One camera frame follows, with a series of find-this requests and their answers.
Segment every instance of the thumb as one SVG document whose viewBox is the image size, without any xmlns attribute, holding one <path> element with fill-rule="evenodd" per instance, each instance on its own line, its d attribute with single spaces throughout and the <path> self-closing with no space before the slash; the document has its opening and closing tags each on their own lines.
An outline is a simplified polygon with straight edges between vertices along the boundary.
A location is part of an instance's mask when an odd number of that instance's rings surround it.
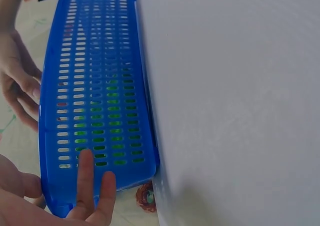
<svg viewBox="0 0 320 226">
<path fill-rule="evenodd" d="M 38 198 L 42 195 L 41 180 L 38 176 L 30 173 L 21 173 L 24 185 L 24 195 L 30 198 Z"/>
<path fill-rule="evenodd" d="M 40 98 L 40 84 L 22 68 L 17 58 L 11 58 L 7 67 L 7 75 L 14 79 L 29 96 Z"/>
</svg>

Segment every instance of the white surface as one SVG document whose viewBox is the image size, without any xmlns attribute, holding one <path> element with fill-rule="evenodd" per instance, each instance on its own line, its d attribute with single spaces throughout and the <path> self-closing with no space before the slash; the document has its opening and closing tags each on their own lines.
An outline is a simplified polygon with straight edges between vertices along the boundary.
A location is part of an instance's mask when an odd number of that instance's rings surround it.
<svg viewBox="0 0 320 226">
<path fill-rule="evenodd" d="M 160 225 L 320 224 L 320 0 L 138 0 Z"/>
</svg>

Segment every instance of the red flower print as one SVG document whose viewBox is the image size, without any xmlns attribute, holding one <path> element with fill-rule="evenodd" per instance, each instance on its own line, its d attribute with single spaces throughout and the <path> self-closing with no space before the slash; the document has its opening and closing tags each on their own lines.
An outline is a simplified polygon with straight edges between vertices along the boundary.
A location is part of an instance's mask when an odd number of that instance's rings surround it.
<svg viewBox="0 0 320 226">
<path fill-rule="evenodd" d="M 157 207 L 151 181 L 138 188 L 135 198 L 137 205 L 145 212 L 156 212 Z"/>
</svg>

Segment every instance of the finger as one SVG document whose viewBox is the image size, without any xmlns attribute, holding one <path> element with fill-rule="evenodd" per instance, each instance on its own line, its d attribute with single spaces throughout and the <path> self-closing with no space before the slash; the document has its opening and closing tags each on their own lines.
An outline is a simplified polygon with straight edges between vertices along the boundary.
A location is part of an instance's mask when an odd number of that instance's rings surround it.
<svg viewBox="0 0 320 226">
<path fill-rule="evenodd" d="M 46 203 L 46 200 L 45 200 L 45 197 L 42 195 L 41 197 L 38 197 L 36 198 L 34 201 L 33 201 L 33 204 L 39 208 L 42 208 L 42 209 L 45 209 L 46 206 L 47 206 L 47 203 Z"/>
<path fill-rule="evenodd" d="M 83 150 L 79 157 L 76 206 L 67 217 L 85 220 L 95 210 L 94 157 L 90 150 Z"/>
<path fill-rule="evenodd" d="M 39 82 L 41 82 L 42 79 L 42 71 L 38 67 L 35 67 L 32 76 L 35 77 Z"/>
<path fill-rule="evenodd" d="M 110 225 L 116 202 L 116 177 L 106 172 L 102 177 L 100 199 L 95 212 L 87 218 L 94 226 Z"/>
<path fill-rule="evenodd" d="M 41 180 L 38 176 L 31 173 L 21 173 L 22 182 L 24 185 L 24 195 L 30 198 L 41 197 Z"/>
<path fill-rule="evenodd" d="M 5 98 L 21 122 L 31 127 L 35 132 L 38 132 L 38 122 L 27 114 L 20 102 L 18 102 L 16 98 L 13 99 L 8 95 L 5 95 Z"/>
<path fill-rule="evenodd" d="M 28 52 L 24 42 L 21 39 L 21 36 L 18 33 L 13 35 L 13 40 L 18 47 L 22 67 L 30 75 L 35 77 L 37 80 L 41 81 L 42 72 L 38 69 L 35 62 L 33 61 L 30 53 Z"/>
<path fill-rule="evenodd" d="M 35 115 L 38 115 L 39 105 L 25 92 L 21 92 L 19 95 L 19 99 L 27 106 L 30 112 Z"/>
<path fill-rule="evenodd" d="M 37 99 L 40 98 L 40 84 L 23 70 L 17 58 L 10 58 L 8 66 L 6 67 L 6 73 L 14 79 L 29 96 Z"/>
</svg>

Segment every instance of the blue plastic basket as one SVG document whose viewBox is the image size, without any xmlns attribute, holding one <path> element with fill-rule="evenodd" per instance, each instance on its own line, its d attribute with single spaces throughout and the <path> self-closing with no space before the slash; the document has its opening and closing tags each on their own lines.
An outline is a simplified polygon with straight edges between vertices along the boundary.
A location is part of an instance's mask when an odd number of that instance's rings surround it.
<svg viewBox="0 0 320 226">
<path fill-rule="evenodd" d="M 78 155 L 94 154 L 94 195 L 112 171 L 117 189 L 149 180 L 158 151 L 151 134 L 135 0 L 59 0 L 47 45 L 39 157 L 49 209 L 76 202 Z"/>
</svg>

